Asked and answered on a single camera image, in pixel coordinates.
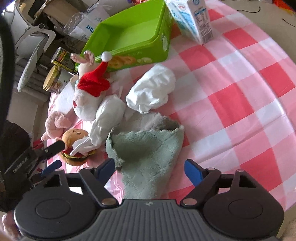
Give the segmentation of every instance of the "green container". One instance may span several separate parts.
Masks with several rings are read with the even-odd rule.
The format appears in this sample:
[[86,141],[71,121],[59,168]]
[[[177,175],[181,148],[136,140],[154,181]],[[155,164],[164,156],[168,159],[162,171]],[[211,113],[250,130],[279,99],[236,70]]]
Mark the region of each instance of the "green container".
[[162,62],[168,57],[171,26],[172,16],[164,1],[149,0],[101,22],[81,55],[90,50],[100,63],[101,54],[110,51],[113,58],[108,72]]

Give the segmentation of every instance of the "crumpled white cloth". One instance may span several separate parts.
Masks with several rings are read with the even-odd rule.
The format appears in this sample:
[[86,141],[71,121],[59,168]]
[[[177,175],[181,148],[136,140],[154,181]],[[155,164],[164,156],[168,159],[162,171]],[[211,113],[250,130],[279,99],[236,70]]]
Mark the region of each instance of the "crumpled white cloth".
[[125,103],[117,95],[105,97],[96,112],[89,136],[74,142],[70,155],[77,152],[84,155],[98,149],[106,141],[111,129],[121,122],[125,109]]
[[175,88],[176,78],[167,67],[156,64],[131,88],[126,96],[127,106],[141,114],[157,109],[168,101]]

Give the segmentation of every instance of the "red logo on carton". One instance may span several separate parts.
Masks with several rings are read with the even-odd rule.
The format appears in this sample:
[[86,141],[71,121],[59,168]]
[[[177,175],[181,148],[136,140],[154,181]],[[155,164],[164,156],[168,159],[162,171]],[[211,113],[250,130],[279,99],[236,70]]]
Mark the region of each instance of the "red logo on carton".
[[185,10],[186,10],[186,6],[185,6],[184,4],[181,4],[181,3],[178,4],[178,8],[179,8],[181,11],[185,11]]

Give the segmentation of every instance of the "red hat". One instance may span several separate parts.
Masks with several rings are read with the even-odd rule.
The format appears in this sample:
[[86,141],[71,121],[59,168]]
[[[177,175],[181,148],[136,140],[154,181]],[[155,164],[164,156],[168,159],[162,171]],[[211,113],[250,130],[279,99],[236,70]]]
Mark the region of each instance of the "red hat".
[[92,72],[85,73],[77,85],[78,89],[84,90],[94,97],[100,96],[102,91],[109,89],[110,83],[103,78],[103,74],[106,72],[108,62],[112,59],[110,52],[102,53],[102,62]]

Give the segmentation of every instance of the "green cloth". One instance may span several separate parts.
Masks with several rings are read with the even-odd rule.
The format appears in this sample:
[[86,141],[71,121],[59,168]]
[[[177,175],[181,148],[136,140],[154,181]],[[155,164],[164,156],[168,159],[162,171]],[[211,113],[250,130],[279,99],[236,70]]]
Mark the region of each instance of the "green cloth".
[[106,141],[106,151],[123,174],[124,198],[160,198],[183,139],[184,127],[159,113],[136,112],[113,128]]

